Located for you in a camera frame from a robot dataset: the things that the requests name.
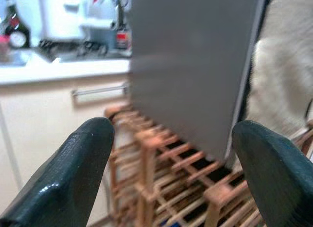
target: kitchen counter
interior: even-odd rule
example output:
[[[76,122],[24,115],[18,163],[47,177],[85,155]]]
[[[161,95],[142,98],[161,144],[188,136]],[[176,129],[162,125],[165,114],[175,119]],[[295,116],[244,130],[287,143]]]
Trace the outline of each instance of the kitchen counter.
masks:
[[[23,67],[0,65],[0,86],[70,78],[84,78],[104,75],[126,74],[129,72],[129,59],[108,59],[50,63],[34,51],[22,51],[28,59]]]

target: cabinet handle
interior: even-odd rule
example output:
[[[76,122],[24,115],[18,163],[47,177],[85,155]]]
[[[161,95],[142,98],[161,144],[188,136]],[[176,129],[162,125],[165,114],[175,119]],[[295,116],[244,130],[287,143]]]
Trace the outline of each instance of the cabinet handle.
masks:
[[[87,94],[115,91],[115,90],[123,90],[124,94],[127,95],[128,88],[129,88],[129,83],[125,82],[121,86],[116,86],[116,87],[107,87],[107,88],[102,88],[102,89],[92,89],[92,90],[85,90],[85,91],[73,90],[71,91],[71,95],[72,97],[75,97],[75,96],[80,96],[80,95],[87,95]]]

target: fluffy fabric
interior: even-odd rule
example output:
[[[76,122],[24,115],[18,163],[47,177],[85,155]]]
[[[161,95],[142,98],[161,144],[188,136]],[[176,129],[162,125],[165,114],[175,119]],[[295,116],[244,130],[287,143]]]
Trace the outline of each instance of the fluffy fabric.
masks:
[[[290,137],[313,98],[313,0],[272,0],[253,61],[247,119]]]

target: white countertop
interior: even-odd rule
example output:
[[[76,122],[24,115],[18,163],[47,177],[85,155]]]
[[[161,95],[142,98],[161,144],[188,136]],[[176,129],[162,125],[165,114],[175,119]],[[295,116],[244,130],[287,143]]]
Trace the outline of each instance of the white countertop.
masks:
[[[129,59],[49,63],[33,51],[23,55],[29,58],[24,67],[0,66],[0,86],[129,72]]]

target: gray panel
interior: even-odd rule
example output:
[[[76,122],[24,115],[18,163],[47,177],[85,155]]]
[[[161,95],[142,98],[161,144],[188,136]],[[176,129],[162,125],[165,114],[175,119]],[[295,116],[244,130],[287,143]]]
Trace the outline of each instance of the gray panel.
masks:
[[[263,4],[134,0],[134,106],[225,160]]]

